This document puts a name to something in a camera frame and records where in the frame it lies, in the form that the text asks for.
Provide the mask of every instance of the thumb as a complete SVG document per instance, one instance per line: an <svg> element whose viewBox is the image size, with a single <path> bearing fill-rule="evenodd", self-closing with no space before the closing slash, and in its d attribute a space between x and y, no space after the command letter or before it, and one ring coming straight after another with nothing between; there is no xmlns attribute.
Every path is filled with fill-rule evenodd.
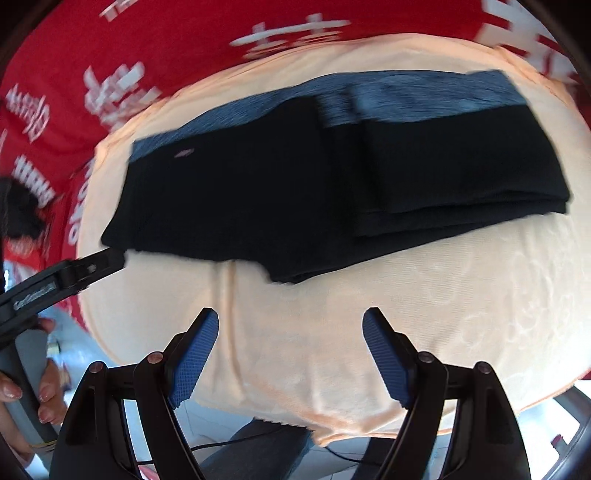
<svg viewBox="0 0 591 480"><path fill-rule="evenodd" d="M22 390L0 372L0 402L12 402L22 397Z"/></svg>

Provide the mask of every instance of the pant leg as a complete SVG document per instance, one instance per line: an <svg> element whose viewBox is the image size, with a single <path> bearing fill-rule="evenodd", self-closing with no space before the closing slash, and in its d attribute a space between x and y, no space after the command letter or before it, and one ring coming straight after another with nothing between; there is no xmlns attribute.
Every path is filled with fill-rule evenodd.
<svg viewBox="0 0 591 480"><path fill-rule="evenodd" d="M266 432L274 433L226 445L208 457L200 465L206 479L287 480L312 446L310 431L253 420L232 440Z"/></svg>

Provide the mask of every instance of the metal screw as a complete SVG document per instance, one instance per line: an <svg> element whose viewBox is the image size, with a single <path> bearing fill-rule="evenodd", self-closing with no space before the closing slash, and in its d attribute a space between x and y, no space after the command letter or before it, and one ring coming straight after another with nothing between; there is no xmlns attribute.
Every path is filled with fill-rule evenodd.
<svg viewBox="0 0 591 480"><path fill-rule="evenodd" d="M159 364L164 359L164 355L162 352L152 352L148 355L148 363L149 364Z"/></svg>
<svg viewBox="0 0 591 480"><path fill-rule="evenodd" d="M103 370L103 362L94 362L93 364L90 364L88 370L90 370L91 374L97 374L98 372Z"/></svg>
<svg viewBox="0 0 591 480"><path fill-rule="evenodd" d="M429 352L419 352L418 359L424 364L432 364L435 357Z"/></svg>
<svg viewBox="0 0 591 480"><path fill-rule="evenodd" d="M478 362L478 370L480 370L481 373L488 375L492 372L492 367L486 362Z"/></svg>

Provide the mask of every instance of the red fabric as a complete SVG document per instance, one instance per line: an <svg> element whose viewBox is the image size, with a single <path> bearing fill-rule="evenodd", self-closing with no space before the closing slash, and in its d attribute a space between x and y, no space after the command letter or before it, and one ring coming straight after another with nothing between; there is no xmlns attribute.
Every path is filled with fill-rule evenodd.
<svg viewBox="0 0 591 480"><path fill-rule="evenodd" d="M549 76L574 71L516 0L63 0L0 85L0 174L28 186L51 219L41 252L22 261L75 255L86 163L153 101L280 50L390 33L503 44Z"/></svg>

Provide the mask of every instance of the tiled floor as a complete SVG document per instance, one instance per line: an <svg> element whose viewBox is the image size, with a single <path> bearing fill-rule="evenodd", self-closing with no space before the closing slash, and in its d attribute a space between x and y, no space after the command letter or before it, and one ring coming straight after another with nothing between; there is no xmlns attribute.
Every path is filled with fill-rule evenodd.
<svg viewBox="0 0 591 480"><path fill-rule="evenodd" d="M60 343L61 353L57 360L67 366L74 385L80 381L87 366L93 361L100 359L108 365L112 364L97 344L69 317L57 309L52 309L50 316L56 318L58 323L54 337ZM581 389L591 394L591 381L580 384ZM147 460L150 458L150 452L135 403L126 402L126 410L136 456L138 460ZM190 445L228 440L250 421L248 417L204 408L191 401L182 404L176 414ZM578 424L556 402L550 400L521 414L519 425L530 460L532 480L541 480L558 458L550 441L557 434L562 434L568 442L575 434ZM331 448L343 455L359 459L366 449L367 442L367 439L345 440L331 444ZM425 480L435 480L439 477L448 443L448 436L437 440ZM196 458L201 462L214 451L214 448L200 450L196 452ZM339 459L325 449L314 447L303 459L291 480L349 480L354 471L355 465L351 462ZM36 478L47 475L37 462L31 467L31 472Z"/></svg>

